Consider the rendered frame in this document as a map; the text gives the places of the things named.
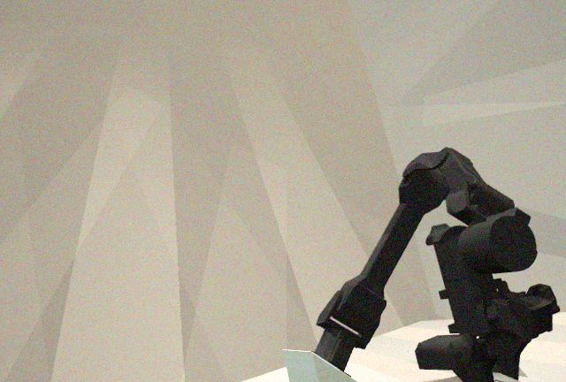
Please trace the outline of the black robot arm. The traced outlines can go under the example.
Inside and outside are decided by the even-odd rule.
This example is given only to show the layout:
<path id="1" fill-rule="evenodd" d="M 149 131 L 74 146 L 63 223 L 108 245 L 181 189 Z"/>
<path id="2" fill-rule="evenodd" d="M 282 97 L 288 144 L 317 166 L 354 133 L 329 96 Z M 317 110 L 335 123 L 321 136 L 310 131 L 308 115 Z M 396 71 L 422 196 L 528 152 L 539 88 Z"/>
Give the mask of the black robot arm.
<path id="1" fill-rule="evenodd" d="M 426 238 L 428 246 L 434 245 L 443 281 L 525 271 L 538 254 L 528 226 L 531 216 L 487 185 L 470 159 L 452 148 L 422 153 L 409 162 L 398 194 L 399 205 L 361 274 L 345 282 L 317 320 L 325 331 L 316 355 L 344 373 L 353 349 L 365 350 L 379 327 L 386 308 L 384 287 L 404 249 L 423 216 L 443 201 L 447 214 L 468 225 L 436 225 Z M 527 293 L 510 291 L 506 281 L 498 286 L 495 294 L 478 295 L 481 332 L 490 332 L 491 322 L 524 339 L 553 330 L 553 315 L 560 308 L 551 286 L 530 286 Z"/>

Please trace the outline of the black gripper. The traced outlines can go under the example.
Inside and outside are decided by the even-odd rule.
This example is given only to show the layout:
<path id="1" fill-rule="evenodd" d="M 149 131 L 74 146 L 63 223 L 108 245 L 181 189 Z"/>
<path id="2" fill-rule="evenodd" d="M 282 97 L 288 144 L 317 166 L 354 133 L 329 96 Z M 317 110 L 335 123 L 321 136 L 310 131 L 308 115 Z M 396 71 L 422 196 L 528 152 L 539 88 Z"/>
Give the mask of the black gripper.
<path id="1" fill-rule="evenodd" d="M 478 324 L 478 295 L 497 293 L 501 281 L 492 274 L 444 281 L 440 299 L 449 299 L 455 321 L 447 327 L 449 333 L 460 334 L 418 342 L 419 370 L 453 371 L 462 382 L 494 382 L 493 372 L 518 380 L 520 355 L 532 339 L 502 330 L 494 322 L 489 323 L 490 332 L 481 332 Z"/>

